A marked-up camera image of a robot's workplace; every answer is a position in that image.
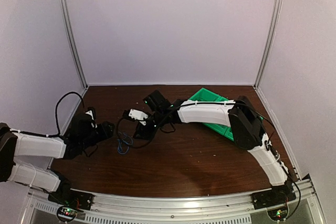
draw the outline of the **brown wooden surface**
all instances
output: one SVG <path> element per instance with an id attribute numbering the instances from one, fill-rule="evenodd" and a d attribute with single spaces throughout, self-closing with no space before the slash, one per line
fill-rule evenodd
<path id="1" fill-rule="evenodd" d="M 229 99 L 245 95 L 257 111 L 267 115 L 258 95 L 248 86 L 90 87 L 84 100 L 87 107 L 96 108 L 98 123 L 116 123 L 126 109 L 150 111 L 142 99 L 155 89 L 173 102 L 189 98 L 201 87 Z M 136 124 L 123 121 L 120 130 L 132 135 Z M 265 125 L 268 134 L 272 133 L 270 125 Z M 291 167 L 277 134 L 272 142 L 285 164 Z M 246 150 L 198 123 L 176 125 L 172 134 L 158 132 L 149 146 L 131 149 L 126 155 L 118 154 L 116 137 L 98 145 L 90 158 L 55 159 L 52 169 L 66 176 L 75 189 L 127 196 L 224 195 L 270 187 L 266 174 Z"/>

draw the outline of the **green plastic block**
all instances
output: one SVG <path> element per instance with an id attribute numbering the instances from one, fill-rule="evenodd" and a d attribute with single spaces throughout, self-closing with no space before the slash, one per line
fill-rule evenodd
<path id="1" fill-rule="evenodd" d="M 226 99 L 225 97 L 221 97 L 220 95 L 211 92 L 205 88 L 201 88 L 197 93 L 195 93 L 192 97 L 190 97 L 190 100 L 202 101 L 202 102 L 224 102 L 227 101 L 228 99 Z M 234 140 L 230 127 L 215 123 L 204 123 L 204 125 L 218 132 L 220 135 L 225 136 L 231 141 Z"/>

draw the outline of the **metal pole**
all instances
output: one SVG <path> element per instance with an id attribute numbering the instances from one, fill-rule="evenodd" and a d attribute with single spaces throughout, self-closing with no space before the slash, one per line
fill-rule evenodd
<path id="1" fill-rule="evenodd" d="M 83 89 L 86 89 L 88 87 L 88 85 L 87 85 L 87 82 L 85 80 L 83 68 L 81 66 L 81 63 L 80 63 L 80 60 L 79 60 L 79 57 L 78 57 L 78 52 L 77 52 L 76 43 L 75 43 L 75 39 L 74 39 L 74 33 L 72 31 L 71 22 L 70 22 L 67 0 L 60 0 L 60 3 L 61 3 L 62 14 L 63 14 L 63 20 L 64 20 L 64 24 L 65 24 L 65 30 L 66 30 L 71 54 L 72 54 L 72 57 L 73 57 L 73 60 L 74 60 L 74 63 L 75 63 L 76 71 L 77 71 L 77 74 L 78 74 L 78 77 L 79 77 L 79 80 L 80 80 L 80 83 L 81 83 Z"/>
<path id="2" fill-rule="evenodd" d="M 281 6 L 282 6 L 282 1 L 283 0 L 274 0 L 274 7 L 273 7 L 273 13 L 272 13 L 272 19 L 271 19 L 271 24 L 269 27 L 269 31 L 268 31 L 268 36 L 267 36 L 267 41 L 266 41 L 266 45 L 265 45 L 265 49 L 264 49 L 264 54 L 261 60 L 261 64 L 259 67 L 259 71 L 258 71 L 258 75 L 257 75 L 257 79 L 256 82 L 254 84 L 255 89 L 258 89 L 262 76 L 264 74 L 265 71 L 265 67 L 266 67 L 266 63 L 272 48 L 272 43 L 274 40 L 274 36 L 275 36 L 275 29 L 277 27 L 278 24 L 278 20 L 279 20 L 279 16 L 280 16 L 280 11 L 281 11 Z"/>

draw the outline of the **white wall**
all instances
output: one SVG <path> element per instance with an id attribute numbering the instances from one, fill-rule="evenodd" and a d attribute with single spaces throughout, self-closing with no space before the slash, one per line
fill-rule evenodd
<path id="1" fill-rule="evenodd" d="M 89 84 L 253 84 L 274 0 L 67 0 Z"/>
<path id="2" fill-rule="evenodd" d="M 336 219 L 336 1 L 283 0 L 261 90 L 328 223 Z"/>
<path id="3" fill-rule="evenodd" d="M 0 121 L 10 127 L 56 133 L 54 109 L 66 92 L 81 92 L 59 0 L 0 0 Z M 77 98 L 59 107 L 64 126 Z M 48 158 L 25 158 L 46 166 Z M 0 184 L 0 223 L 17 223 L 28 188 Z"/>

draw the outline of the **cable tie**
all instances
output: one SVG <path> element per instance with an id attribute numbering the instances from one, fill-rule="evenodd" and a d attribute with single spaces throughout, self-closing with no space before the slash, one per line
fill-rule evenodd
<path id="1" fill-rule="evenodd" d="M 34 165 L 32 165 L 32 164 L 29 164 L 29 165 L 34 169 L 33 180 L 32 180 L 32 181 L 30 182 L 30 184 L 29 184 L 29 187 L 32 187 L 32 186 L 33 186 L 33 183 L 34 183 L 34 181 L 35 181 L 36 175 L 37 175 L 37 170 L 36 170 L 36 168 L 35 168 Z"/>

